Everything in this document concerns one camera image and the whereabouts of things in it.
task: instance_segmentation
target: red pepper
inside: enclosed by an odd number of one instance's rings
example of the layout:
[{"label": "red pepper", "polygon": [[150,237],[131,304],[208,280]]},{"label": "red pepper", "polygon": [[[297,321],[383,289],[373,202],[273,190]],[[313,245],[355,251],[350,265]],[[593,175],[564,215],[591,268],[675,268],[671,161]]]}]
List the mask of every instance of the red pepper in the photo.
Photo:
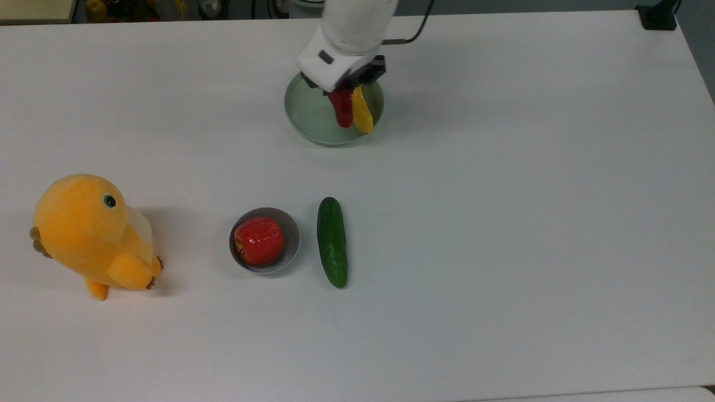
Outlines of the red pepper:
[{"label": "red pepper", "polygon": [[346,129],[352,125],[352,89],[347,81],[343,81],[335,88],[335,91],[327,94],[327,97],[335,108],[335,118],[337,124]]}]

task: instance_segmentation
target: plush toy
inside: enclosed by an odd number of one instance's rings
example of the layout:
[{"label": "plush toy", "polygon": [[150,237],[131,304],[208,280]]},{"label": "plush toy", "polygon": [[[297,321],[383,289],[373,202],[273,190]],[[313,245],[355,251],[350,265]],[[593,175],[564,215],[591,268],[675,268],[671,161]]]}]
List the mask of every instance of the plush toy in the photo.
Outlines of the plush toy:
[{"label": "plush toy", "polygon": [[93,175],[57,180],[42,195],[30,230],[33,247],[84,277],[98,300],[107,286],[151,289],[162,261],[152,249],[149,221],[119,190]]}]

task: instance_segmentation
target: cucumber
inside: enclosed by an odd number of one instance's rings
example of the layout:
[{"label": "cucumber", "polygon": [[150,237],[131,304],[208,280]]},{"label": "cucumber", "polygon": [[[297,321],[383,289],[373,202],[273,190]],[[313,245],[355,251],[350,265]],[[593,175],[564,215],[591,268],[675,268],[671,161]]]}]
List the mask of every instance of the cucumber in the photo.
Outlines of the cucumber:
[{"label": "cucumber", "polygon": [[317,209],[317,246],[327,279],[338,289],[347,285],[347,244],[340,203],[326,197]]}]

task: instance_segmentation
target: yellow pepper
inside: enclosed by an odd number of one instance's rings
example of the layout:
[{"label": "yellow pepper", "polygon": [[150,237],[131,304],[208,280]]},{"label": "yellow pepper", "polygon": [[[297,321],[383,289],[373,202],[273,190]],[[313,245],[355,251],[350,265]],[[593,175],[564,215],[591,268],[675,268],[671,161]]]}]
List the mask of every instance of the yellow pepper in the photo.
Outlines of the yellow pepper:
[{"label": "yellow pepper", "polygon": [[107,6],[100,0],[87,0],[84,5],[88,22],[105,22],[107,20]]},{"label": "yellow pepper", "polygon": [[352,123],[355,127],[369,134],[373,130],[373,116],[370,114],[368,104],[363,97],[363,88],[356,87],[352,91]]}]

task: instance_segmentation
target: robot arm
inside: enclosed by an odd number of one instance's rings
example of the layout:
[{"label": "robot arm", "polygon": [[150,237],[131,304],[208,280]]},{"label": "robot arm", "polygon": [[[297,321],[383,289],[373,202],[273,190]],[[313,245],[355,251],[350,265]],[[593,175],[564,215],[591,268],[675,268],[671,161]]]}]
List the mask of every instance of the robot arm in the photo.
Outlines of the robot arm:
[{"label": "robot arm", "polygon": [[311,87],[333,92],[372,84],[385,72],[378,48],[398,0],[327,0],[320,24],[298,56],[298,67]]}]

